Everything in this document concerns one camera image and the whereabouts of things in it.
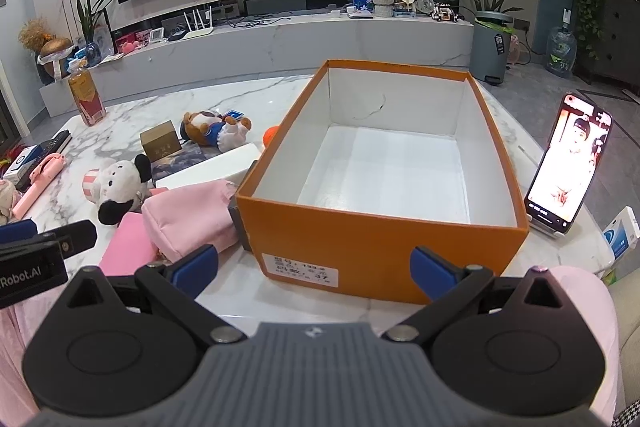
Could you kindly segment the pink wallet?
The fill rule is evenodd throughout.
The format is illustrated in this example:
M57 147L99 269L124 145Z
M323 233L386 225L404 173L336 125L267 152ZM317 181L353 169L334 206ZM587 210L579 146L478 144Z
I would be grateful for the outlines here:
M99 267L107 277L132 275L156 260L157 247L146 233L141 213L128 212L106 247Z

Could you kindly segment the pink fabric pouch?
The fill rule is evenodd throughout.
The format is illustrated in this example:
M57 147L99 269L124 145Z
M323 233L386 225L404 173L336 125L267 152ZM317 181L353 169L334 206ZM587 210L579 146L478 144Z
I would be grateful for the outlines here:
M205 245L225 251L239 242L228 210L235 191L232 182L215 180L153 195L142 205L145 231L171 262Z

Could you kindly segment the white black plush toy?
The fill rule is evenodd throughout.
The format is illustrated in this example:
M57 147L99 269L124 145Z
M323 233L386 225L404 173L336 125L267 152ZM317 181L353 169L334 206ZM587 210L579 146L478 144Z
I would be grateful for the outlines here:
M119 225L128 212L141 209L151 196L151 161L144 154L134 160L112 161L101 169L89 170L82 179L86 199L96 205L101 225Z

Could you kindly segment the grey small box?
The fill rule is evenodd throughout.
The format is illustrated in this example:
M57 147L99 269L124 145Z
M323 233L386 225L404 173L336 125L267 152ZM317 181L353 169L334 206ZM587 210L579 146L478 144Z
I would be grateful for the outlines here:
M244 227L239 206L235 202L235 200L232 200L232 202L230 202L228 211L241 246L243 247L244 251L249 251L251 253L252 247L250 247L250 240L248 239L247 231Z

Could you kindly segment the white long box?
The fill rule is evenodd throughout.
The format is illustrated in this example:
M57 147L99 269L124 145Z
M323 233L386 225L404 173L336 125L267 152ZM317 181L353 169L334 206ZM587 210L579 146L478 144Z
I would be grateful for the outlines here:
M254 143L230 150L230 152L206 159L198 164L170 174L155 182L157 188L173 188L201 184L209 181L226 180L239 185L256 161L262 150Z

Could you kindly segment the gold small box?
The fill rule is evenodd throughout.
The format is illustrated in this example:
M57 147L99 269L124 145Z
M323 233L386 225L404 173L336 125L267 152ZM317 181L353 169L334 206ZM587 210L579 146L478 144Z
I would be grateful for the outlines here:
M178 134L170 120L141 132L140 142L150 161L158 161L181 150Z

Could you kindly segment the brown sailor plush keychain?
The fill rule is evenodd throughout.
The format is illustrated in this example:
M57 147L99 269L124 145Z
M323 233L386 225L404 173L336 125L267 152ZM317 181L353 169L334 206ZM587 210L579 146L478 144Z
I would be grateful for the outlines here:
M227 153L242 146L252 122L243 113L232 110L221 114L214 110L185 113L180 124L180 136L200 147L215 147L219 153Z

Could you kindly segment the orange crochet fruit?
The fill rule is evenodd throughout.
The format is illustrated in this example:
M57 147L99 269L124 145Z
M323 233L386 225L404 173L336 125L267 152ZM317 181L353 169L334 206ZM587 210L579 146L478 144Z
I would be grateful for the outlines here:
M278 130L279 130L278 126L272 126L272 127L268 128L264 132L264 134L262 135L262 145L264 147L268 147L269 146L269 144L273 140L273 138L276 135L276 133L278 132Z

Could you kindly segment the dark photo card box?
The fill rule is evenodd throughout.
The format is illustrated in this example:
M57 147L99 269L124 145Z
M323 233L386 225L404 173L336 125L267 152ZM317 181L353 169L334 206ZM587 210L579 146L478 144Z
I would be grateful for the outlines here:
M198 144L186 143L177 152L152 162L152 180L156 183L166 176L198 165L204 160L206 160L206 156Z

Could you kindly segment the black remote control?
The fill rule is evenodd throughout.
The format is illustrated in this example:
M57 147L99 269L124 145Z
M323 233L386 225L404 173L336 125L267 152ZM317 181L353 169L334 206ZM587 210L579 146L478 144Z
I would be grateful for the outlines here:
M70 139L72 139L70 132L63 130L50 140L24 148L14 160L11 168L6 172L6 179L9 179L11 175L11 178L17 183L24 176L27 176L47 155L62 152L70 142Z

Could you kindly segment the white tv console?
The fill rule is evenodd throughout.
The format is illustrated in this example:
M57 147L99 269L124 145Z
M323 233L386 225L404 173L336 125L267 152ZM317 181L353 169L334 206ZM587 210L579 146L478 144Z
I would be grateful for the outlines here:
M109 102L191 83L306 72L330 58L465 68L472 38L468 22L297 15L154 44L90 72Z

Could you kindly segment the white wifi router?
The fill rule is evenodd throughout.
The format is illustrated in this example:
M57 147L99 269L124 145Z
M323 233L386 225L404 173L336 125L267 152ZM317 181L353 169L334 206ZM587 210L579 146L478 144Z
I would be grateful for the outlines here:
M204 20L199 9L192 9L190 12L184 11L182 15L186 22L185 39L209 36L214 31L213 20L211 18Z

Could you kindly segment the grey trash bin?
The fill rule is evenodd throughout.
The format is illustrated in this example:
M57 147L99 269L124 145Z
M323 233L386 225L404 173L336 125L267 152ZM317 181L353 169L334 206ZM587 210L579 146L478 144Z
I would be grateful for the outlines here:
M511 15L492 11L475 13L469 71L476 80L491 86L503 83L512 24Z

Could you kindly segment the water bottle jug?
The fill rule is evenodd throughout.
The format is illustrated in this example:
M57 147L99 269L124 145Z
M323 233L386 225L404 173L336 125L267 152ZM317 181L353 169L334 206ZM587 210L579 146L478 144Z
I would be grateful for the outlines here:
M562 23L549 31L547 39L544 68L561 78L570 78L577 55L577 39L570 30L571 18L572 11L564 9Z

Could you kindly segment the dark grey cabinet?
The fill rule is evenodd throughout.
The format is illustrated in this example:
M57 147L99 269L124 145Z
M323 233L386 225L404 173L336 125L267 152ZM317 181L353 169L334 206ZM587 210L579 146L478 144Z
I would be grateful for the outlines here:
M600 23L602 35L593 46L597 60L579 60L579 72L589 80L621 83L639 93L639 2L605 0Z

